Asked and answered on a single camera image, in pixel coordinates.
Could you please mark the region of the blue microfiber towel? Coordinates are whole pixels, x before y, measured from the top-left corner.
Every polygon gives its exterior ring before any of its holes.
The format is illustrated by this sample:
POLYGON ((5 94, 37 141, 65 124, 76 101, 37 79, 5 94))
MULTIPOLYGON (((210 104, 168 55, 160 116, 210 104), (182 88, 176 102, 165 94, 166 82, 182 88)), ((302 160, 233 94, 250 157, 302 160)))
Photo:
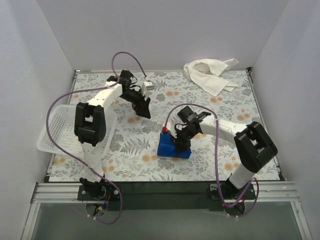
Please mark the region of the blue microfiber towel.
POLYGON ((189 159, 191 156, 192 150, 189 148, 178 153, 175 146, 173 137, 170 133, 163 134, 160 133, 160 138, 157 147, 157 155, 159 157, 170 157, 170 158, 180 158, 180 159, 189 159))

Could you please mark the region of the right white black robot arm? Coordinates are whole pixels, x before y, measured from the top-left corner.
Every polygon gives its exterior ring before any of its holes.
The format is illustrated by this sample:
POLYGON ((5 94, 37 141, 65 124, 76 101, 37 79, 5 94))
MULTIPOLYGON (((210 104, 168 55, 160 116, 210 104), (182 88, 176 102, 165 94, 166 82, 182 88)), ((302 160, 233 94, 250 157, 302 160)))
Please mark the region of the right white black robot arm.
POLYGON ((162 129, 171 134, 176 153, 188 150, 197 134, 212 135, 236 146, 240 165, 222 185, 228 195, 244 190, 256 173, 278 154, 276 145, 257 121, 242 124, 222 120, 208 108, 196 113, 187 104, 182 104, 177 115, 182 121, 181 128, 166 122, 162 129))

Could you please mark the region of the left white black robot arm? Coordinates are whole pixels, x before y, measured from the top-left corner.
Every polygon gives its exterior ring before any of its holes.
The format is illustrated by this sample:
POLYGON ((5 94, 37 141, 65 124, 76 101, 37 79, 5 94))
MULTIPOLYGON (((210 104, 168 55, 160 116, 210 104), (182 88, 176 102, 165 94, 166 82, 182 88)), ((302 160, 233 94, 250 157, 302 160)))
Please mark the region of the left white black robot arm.
POLYGON ((139 117, 150 119, 149 104, 151 99, 146 97, 147 91, 155 88, 146 77, 141 86, 133 80, 136 77, 128 70, 122 70, 120 76, 110 76, 104 89, 95 97, 83 103, 79 102, 75 109, 74 134, 77 136, 83 150, 83 162, 88 167, 85 181, 99 183, 102 181, 104 171, 102 159, 104 158, 103 140, 107 135, 107 109, 118 97, 131 103, 132 109, 139 117))

